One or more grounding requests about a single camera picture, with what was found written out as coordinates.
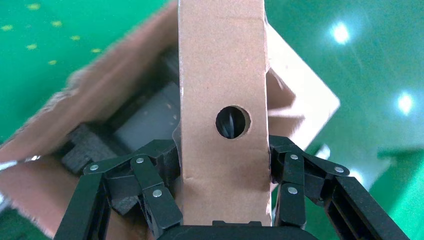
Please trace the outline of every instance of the green floor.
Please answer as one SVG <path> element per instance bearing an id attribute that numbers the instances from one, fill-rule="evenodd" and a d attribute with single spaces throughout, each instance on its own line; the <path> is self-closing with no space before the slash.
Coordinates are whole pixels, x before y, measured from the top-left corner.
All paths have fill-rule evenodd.
<path id="1" fill-rule="evenodd" d="M 1 1 L 0 142 L 67 76 L 166 0 Z M 340 98 L 313 141 L 331 149 L 411 239 L 424 239 L 424 2 L 265 0 L 268 21 Z M 308 204 L 307 230 L 330 239 Z"/>

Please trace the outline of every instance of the cardboard divider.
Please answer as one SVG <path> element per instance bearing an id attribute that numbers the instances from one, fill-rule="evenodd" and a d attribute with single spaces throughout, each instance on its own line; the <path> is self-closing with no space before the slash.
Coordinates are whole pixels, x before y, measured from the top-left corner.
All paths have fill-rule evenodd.
<path id="1" fill-rule="evenodd" d="M 258 0 L 180 2 L 184 224 L 271 224 L 264 8 Z M 251 121 L 235 139 L 215 124 L 228 106 Z"/>

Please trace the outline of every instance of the hole in cardboard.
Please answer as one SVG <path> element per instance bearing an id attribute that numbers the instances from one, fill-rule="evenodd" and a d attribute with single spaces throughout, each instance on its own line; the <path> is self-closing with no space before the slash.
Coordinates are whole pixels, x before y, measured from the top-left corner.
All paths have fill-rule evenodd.
<path id="1" fill-rule="evenodd" d="M 243 136 L 249 129 L 249 114 L 239 106 L 224 107 L 216 116 L 218 133 L 226 139 Z"/>

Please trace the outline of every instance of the brown cardboard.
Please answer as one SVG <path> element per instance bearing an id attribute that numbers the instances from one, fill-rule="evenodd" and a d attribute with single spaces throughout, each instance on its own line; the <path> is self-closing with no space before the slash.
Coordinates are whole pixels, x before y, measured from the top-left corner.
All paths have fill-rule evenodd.
<path id="1" fill-rule="evenodd" d="M 193 124 L 196 126 L 204 125 L 199 129 L 193 128 L 198 135 L 191 140 L 188 139 L 188 143 L 185 143 L 186 136 L 187 138 L 193 137 L 190 136 L 193 133 L 186 131 L 183 136 L 183 150 L 187 154 L 190 153 L 193 165 L 187 168 L 188 163 L 184 160 L 185 201 L 193 201 L 193 204 L 184 206 L 185 223 L 199 224 L 200 222 L 195 222 L 199 220 L 210 225 L 212 220 L 228 222 L 256 220 L 267 225 L 269 217 L 265 208 L 269 199 L 269 172 L 265 168 L 265 158 L 268 153 L 265 137 L 267 120 L 264 111 L 268 106 L 270 134 L 288 136 L 305 149 L 335 112 L 340 104 L 339 100 L 270 26 L 266 28 L 265 36 L 263 1 L 217 1 L 221 3 L 220 5 L 211 0 L 181 1 L 182 13 L 188 14 L 186 15 L 188 18 L 185 18 L 185 27 L 188 28 L 184 29 L 186 32 L 182 37 L 186 40 L 191 39 L 191 43 L 194 45 L 198 44 L 197 41 L 200 38 L 209 41 L 209 46 L 204 44 L 206 50 L 216 50 L 219 47 L 211 40 L 218 40 L 215 36 L 220 36 L 221 30 L 217 34 L 211 35 L 208 33 L 208 29 L 204 29 L 206 23 L 203 22 L 203 18 L 207 21 L 213 18 L 214 23 L 220 24 L 222 30 L 228 34 L 229 39 L 226 41 L 234 40 L 233 37 L 250 34 L 240 39 L 246 48 L 237 44 L 233 48 L 229 48 L 227 45 L 222 46 L 220 53 L 223 58 L 226 58 L 224 60 L 229 60 L 227 65 L 223 64 L 221 56 L 217 54 L 213 56 L 214 61 L 218 61 L 216 64 L 222 68 L 218 70 L 211 62 L 212 58 L 209 54 L 205 58 L 201 58 L 189 46 L 182 46 L 183 66 L 181 69 L 188 71 L 182 72 L 182 76 L 184 77 L 187 73 L 191 75 L 191 78 L 186 81 L 182 79 L 181 93 L 191 94 L 199 100 L 198 106 L 196 106 L 194 101 L 189 101 L 187 95 L 182 96 L 184 120 L 190 115 L 186 111 L 187 109 L 191 109 L 199 115 L 213 116 L 212 122 L 200 123 L 201 120 L 205 120 L 204 118 L 193 120 L 195 121 Z M 250 8 L 241 7 L 241 2 Z M 186 4 L 190 3 L 193 4 L 193 8 L 184 9 Z M 134 32 L 110 47 L 101 58 L 71 76 L 69 87 L 53 96 L 43 109 L 1 146 L 0 163 L 51 153 L 61 146 L 66 140 L 66 135 L 79 123 L 108 119 L 129 96 L 143 87 L 147 80 L 143 75 L 154 64 L 158 54 L 178 42 L 177 7 L 176 1 L 171 2 L 142 26 L 137 27 Z M 228 22 L 228 25 L 222 25 L 223 22 Z M 208 27 L 213 32 L 218 31 L 213 25 Z M 209 34 L 210 38 L 204 39 L 203 34 Z M 268 45 L 269 66 L 267 66 L 268 58 L 265 55 L 266 44 Z M 193 62 L 194 57 L 198 58 L 198 63 L 192 65 L 196 68 L 188 67 L 187 69 L 184 61 L 189 61 L 191 58 Z M 266 104 L 264 75 L 269 67 L 270 71 L 266 75 L 268 99 Z M 224 75 L 223 70 L 227 70 L 228 74 Z M 210 75 L 216 74 L 222 78 L 218 79 L 214 76 L 214 79 L 209 79 L 211 81 L 205 80 Z M 232 86 L 230 91 L 217 92 L 220 89 L 229 89 L 227 84 Z M 199 87 L 203 94 L 202 99 L 196 96 L 196 93 L 200 92 L 192 85 Z M 243 95 L 241 95 L 241 91 L 237 90 L 238 88 L 244 90 Z M 208 104 L 211 107 L 206 108 L 202 104 Z M 239 139 L 222 139 L 216 132 L 212 133 L 216 114 L 221 108 L 228 105 L 238 105 L 244 108 L 251 117 L 252 125 L 249 131 Z M 194 113 L 191 114 L 192 117 L 196 117 L 197 114 Z M 185 124 L 183 128 L 187 130 L 188 126 Z M 208 135 L 202 137 L 204 133 L 200 130 L 205 127 L 208 128 Z M 198 153 L 196 153 L 193 149 L 200 144 L 210 145 L 211 141 L 217 140 L 221 143 L 214 149 L 225 155 L 227 160 L 240 161 L 239 152 L 257 156 L 257 160 L 253 160 L 249 156 L 245 160 L 248 164 L 234 165 L 218 158 L 213 159 L 214 165 L 210 167 L 199 165 L 197 168 L 195 158 L 202 160 L 205 155 L 215 154 L 215 152 L 202 148 L 197 149 Z M 222 173 L 219 178 L 223 181 L 211 182 L 210 179 L 213 177 L 211 173 L 218 172 Z M 43 162 L 35 161 L 18 165 L 0 174 L 0 191 L 10 196 L 14 201 L 14 206 L 29 218 L 35 219 L 37 225 L 49 236 L 54 235 L 57 230 L 75 188 L 75 183 L 76 179 L 68 175 L 62 166 L 54 162 L 52 158 L 43 160 Z M 214 192 L 221 192 L 223 187 L 227 192 L 221 195 L 221 198 L 212 195 Z M 220 205 L 217 206 L 206 196 L 213 197 Z M 254 203 L 244 200 L 243 198 L 246 196 Z M 34 201 L 36 198 L 39 198 L 41 202 Z M 194 209 L 200 208 L 198 203 L 201 202 L 204 203 L 204 207 L 198 214 L 205 215 L 203 219 L 199 219 L 194 213 Z M 225 212 L 219 211 L 222 207 L 226 210 Z M 116 232 L 127 236 L 124 233 L 132 229 L 131 225 L 128 225 L 129 223 L 119 216 L 113 216 L 113 218 L 116 218 L 116 222 L 121 223 L 115 225 L 111 223 L 112 226 L 116 226 Z"/>
<path id="2" fill-rule="evenodd" d="M 182 0 L 178 20 L 184 224 L 269 226 L 264 2 Z M 215 125 L 228 106 L 243 108 L 251 122 L 236 139 Z"/>

